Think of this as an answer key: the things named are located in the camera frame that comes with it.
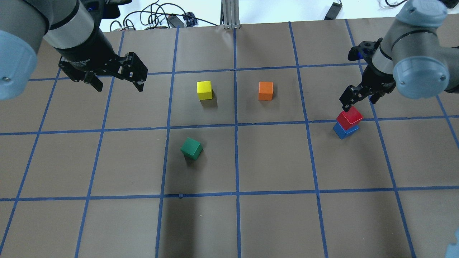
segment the cube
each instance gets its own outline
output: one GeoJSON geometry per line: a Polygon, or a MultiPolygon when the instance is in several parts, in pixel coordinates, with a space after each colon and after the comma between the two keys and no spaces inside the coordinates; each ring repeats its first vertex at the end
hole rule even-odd
{"type": "Polygon", "coordinates": [[[185,143],[180,148],[185,157],[189,157],[193,160],[197,160],[199,154],[202,151],[201,143],[193,140],[192,138],[186,138],[185,143]]]}
{"type": "Polygon", "coordinates": [[[212,95],[212,85],[210,81],[198,82],[198,97],[199,100],[211,100],[212,95]]]}
{"type": "Polygon", "coordinates": [[[271,101],[274,94],[273,82],[260,82],[258,86],[258,100],[271,101]]]}
{"type": "Polygon", "coordinates": [[[349,130],[351,127],[360,123],[363,118],[362,114],[355,107],[351,107],[348,112],[342,111],[336,120],[344,130],[349,130]]]}
{"type": "Polygon", "coordinates": [[[338,137],[342,140],[346,137],[351,136],[353,133],[355,133],[358,130],[358,125],[345,130],[340,123],[336,123],[335,126],[333,127],[333,130],[335,130],[335,133],[338,135],[338,137]]]}

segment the black mount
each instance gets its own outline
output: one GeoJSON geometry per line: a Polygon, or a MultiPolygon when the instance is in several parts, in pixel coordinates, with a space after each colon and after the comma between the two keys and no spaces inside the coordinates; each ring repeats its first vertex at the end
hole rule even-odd
{"type": "Polygon", "coordinates": [[[362,82],[358,86],[348,86],[341,95],[340,101],[344,111],[349,111],[355,103],[368,96],[371,96],[371,103],[376,104],[384,94],[394,90],[396,84],[393,75],[380,72],[372,62],[373,55],[378,50],[381,41],[382,38],[376,42],[363,41],[349,51],[347,56],[349,61],[364,59],[368,65],[362,74],[362,82]]]}
{"type": "Polygon", "coordinates": [[[130,81],[138,91],[143,91],[143,82],[146,81],[148,73],[147,67],[134,52],[129,52],[124,57],[115,55],[115,58],[110,59],[103,67],[87,72],[77,70],[63,57],[59,61],[59,67],[72,81],[79,82],[82,80],[84,83],[92,85],[96,91],[102,91],[103,86],[97,75],[109,75],[130,81]]]}

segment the power adapter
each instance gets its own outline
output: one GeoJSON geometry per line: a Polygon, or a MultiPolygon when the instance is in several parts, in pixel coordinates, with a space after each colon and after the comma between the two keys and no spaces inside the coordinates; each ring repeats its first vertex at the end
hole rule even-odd
{"type": "Polygon", "coordinates": [[[343,7],[342,4],[338,3],[333,3],[330,7],[330,10],[328,10],[327,15],[325,15],[324,20],[334,20],[336,19],[336,16],[338,16],[338,13],[341,11],[341,8],[343,7]]]}

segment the blue object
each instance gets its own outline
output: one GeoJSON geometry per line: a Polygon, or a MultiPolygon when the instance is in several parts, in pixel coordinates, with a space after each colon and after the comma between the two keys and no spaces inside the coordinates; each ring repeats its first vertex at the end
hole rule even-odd
{"type": "Polygon", "coordinates": [[[427,56],[407,57],[394,67],[400,93],[410,99],[430,98],[449,84],[449,71],[443,63],[427,56]]]}
{"type": "Polygon", "coordinates": [[[0,100],[20,95],[37,66],[37,54],[21,38],[0,30],[0,100]]]}
{"type": "MultiPolygon", "coordinates": [[[[459,242],[459,229],[456,230],[456,240],[459,242]]],[[[449,244],[446,249],[445,258],[458,258],[459,257],[459,243],[449,244]]]]}
{"type": "Polygon", "coordinates": [[[352,127],[352,128],[349,128],[348,130],[345,130],[341,125],[340,123],[336,123],[335,126],[333,127],[333,130],[335,130],[335,133],[338,135],[338,137],[340,137],[340,139],[344,139],[350,135],[352,135],[353,133],[355,133],[355,131],[358,130],[358,125],[352,127]]]}
{"type": "Polygon", "coordinates": [[[419,27],[438,28],[446,19],[446,6],[438,0],[411,0],[397,14],[397,20],[419,27]]]}

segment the blue cube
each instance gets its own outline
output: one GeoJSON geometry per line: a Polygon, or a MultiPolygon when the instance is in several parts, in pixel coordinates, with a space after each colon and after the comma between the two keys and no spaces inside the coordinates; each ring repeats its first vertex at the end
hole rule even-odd
{"type": "Polygon", "coordinates": [[[350,135],[352,135],[353,133],[355,133],[355,131],[358,130],[358,125],[352,127],[352,128],[349,128],[348,130],[345,130],[341,125],[340,123],[336,123],[335,126],[333,127],[333,130],[335,130],[335,133],[338,135],[338,137],[340,137],[340,139],[344,139],[350,135]]]}

